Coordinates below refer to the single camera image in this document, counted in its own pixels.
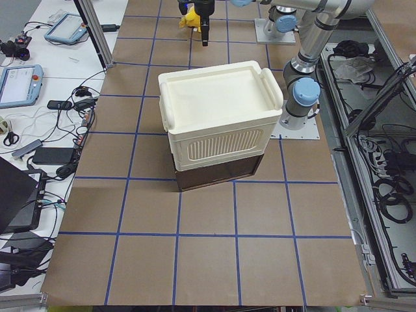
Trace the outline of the black gripper near toy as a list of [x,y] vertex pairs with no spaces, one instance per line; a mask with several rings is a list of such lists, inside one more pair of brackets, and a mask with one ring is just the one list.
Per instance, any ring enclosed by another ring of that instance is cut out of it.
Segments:
[[215,12],[215,0],[194,0],[195,12],[201,17],[201,42],[203,47],[209,44],[209,17]]

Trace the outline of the silver robot arm near toy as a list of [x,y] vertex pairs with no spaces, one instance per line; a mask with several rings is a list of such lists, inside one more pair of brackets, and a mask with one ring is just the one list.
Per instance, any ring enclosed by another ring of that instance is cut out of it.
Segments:
[[268,18],[274,24],[277,33],[293,31],[298,23],[296,18],[297,9],[272,5],[268,11]]

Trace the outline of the silver robot arm with drawer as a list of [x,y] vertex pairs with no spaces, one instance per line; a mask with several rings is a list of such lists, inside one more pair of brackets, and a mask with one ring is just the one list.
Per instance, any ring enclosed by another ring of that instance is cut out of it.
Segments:
[[283,34],[298,29],[300,50],[284,68],[283,76],[289,98],[284,105],[279,123],[290,130],[304,127],[308,113],[320,96],[320,86],[314,80],[319,56],[332,32],[341,20],[351,20],[364,14],[373,1],[259,1],[268,5],[268,26]]

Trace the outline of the robot base plate near box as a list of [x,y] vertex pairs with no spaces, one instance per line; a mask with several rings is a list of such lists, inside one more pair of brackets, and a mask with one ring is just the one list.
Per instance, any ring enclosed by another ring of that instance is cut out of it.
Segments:
[[277,122],[271,139],[286,140],[320,140],[319,130],[317,127],[315,111],[311,107],[308,115],[302,119],[294,118],[286,112],[286,102],[283,101],[283,112],[280,120]]

